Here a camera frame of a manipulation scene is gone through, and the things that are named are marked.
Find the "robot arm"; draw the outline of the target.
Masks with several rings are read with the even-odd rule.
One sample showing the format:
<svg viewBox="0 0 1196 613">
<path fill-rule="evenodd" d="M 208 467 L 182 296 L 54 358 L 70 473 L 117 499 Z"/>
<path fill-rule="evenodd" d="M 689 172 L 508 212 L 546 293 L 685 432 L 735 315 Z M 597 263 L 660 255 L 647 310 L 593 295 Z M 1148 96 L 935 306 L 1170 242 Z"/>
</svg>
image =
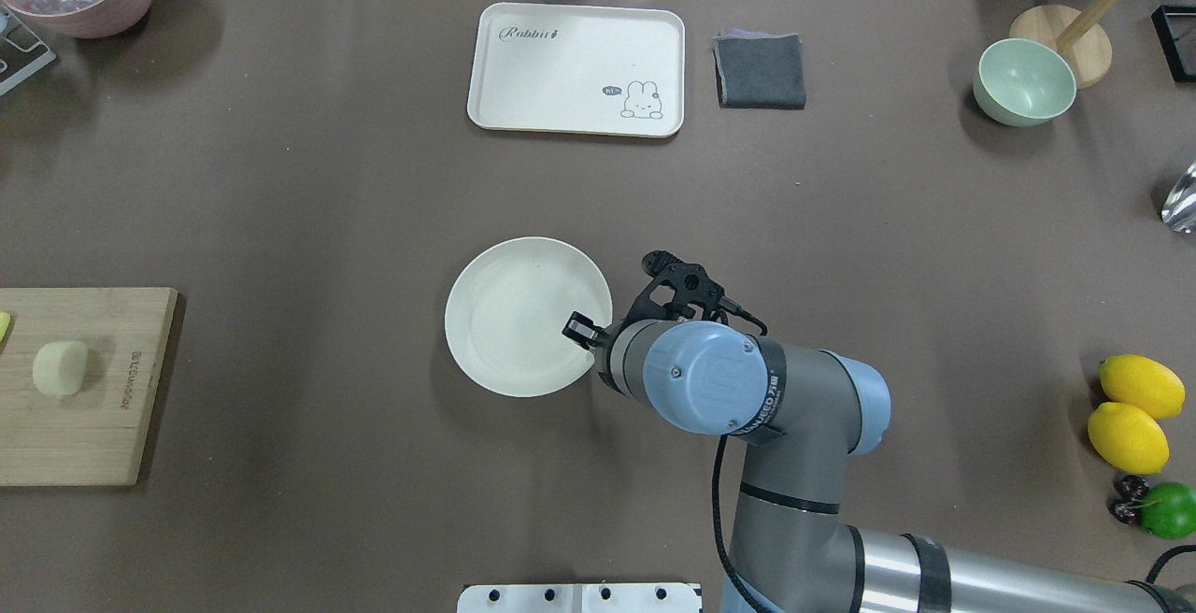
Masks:
<svg viewBox="0 0 1196 613">
<path fill-rule="evenodd" d="M 704 268 L 646 255 L 649 286 L 610 326 L 574 312 L 563 333 L 603 384 L 681 430 L 748 447 L 730 535 L 714 505 L 722 612 L 1191 612 L 1192 590 L 1098 580 L 944 548 L 840 520 L 849 456 L 881 442 L 885 380 L 825 349 L 736 331 L 755 315 Z"/>
</svg>

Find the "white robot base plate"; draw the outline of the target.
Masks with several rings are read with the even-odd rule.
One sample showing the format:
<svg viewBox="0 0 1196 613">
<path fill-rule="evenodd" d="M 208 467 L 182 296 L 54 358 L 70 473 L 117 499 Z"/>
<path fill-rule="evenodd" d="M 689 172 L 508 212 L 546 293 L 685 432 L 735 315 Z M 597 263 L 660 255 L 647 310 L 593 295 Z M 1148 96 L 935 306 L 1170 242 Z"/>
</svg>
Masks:
<svg viewBox="0 0 1196 613">
<path fill-rule="evenodd" d="M 702 612 L 701 586 L 683 582 L 469 586 L 457 612 Z"/>
</svg>

